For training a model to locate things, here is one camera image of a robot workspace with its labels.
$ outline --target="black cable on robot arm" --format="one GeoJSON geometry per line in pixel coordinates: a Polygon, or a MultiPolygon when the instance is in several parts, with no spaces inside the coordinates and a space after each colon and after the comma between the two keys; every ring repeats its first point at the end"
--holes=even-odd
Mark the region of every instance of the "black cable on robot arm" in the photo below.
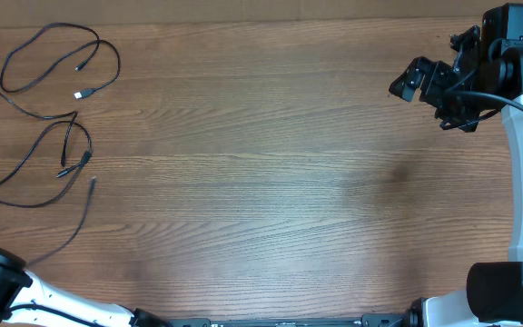
{"type": "Polygon", "coordinates": [[[483,93],[483,92],[474,92],[474,91],[453,91],[453,92],[446,92],[443,95],[459,96],[461,98],[476,98],[476,99],[496,101],[496,102],[500,102],[501,104],[505,104],[505,105],[514,107],[514,108],[518,109],[519,111],[523,112],[523,104],[506,99],[505,97],[502,97],[499,95],[487,94],[487,93],[483,93]]]}
{"type": "Polygon", "coordinates": [[[72,322],[80,323],[80,324],[82,324],[84,326],[102,327],[101,325],[99,325],[97,323],[88,322],[88,321],[86,321],[84,319],[80,319],[78,317],[74,317],[71,314],[68,314],[68,313],[65,313],[65,312],[61,312],[61,311],[53,309],[53,308],[48,308],[48,307],[43,306],[43,305],[34,304],[34,303],[31,303],[31,304],[20,304],[20,305],[13,306],[13,307],[11,307],[9,309],[9,312],[13,314],[13,312],[15,312],[17,310],[22,310],[22,309],[25,309],[25,310],[41,310],[43,312],[48,312],[48,313],[51,313],[51,314],[55,314],[57,316],[60,316],[62,318],[70,320],[72,322]]]}
{"type": "Polygon", "coordinates": [[[471,78],[473,75],[476,74],[477,71],[478,71],[478,69],[472,70],[471,72],[469,72],[469,74],[465,75],[457,83],[455,83],[454,85],[450,86],[447,90],[445,90],[445,92],[454,91],[456,88],[460,87],[461,85],[464,85],[469,80],[469,78],[471,78]]]}
{"type": "Polygon", "coordinates": [[[478,118],[476,118],[474,120],[471,120],[471,121],[468,121],[468,122],[465,122],[465,123],[461,123],[461,124],[451,124],[449,122],[445,122],[444,121],[439,126],[441,126],[441,128],[444,131],[448,131],[450,129],[455,129],[455,128],[461,128],[461,127],[465,127],[465,126],[470,126],[470,125],[473,125],[473,124],[477,124],[479,122],[483,122],[483,121],[485,121],[485,120],[495,116],[499,112],[500,112],[500,110],[492,110],[489,113],[483,114],[483,115],[481,115],[480,117],[478,117],[478,118]]]}

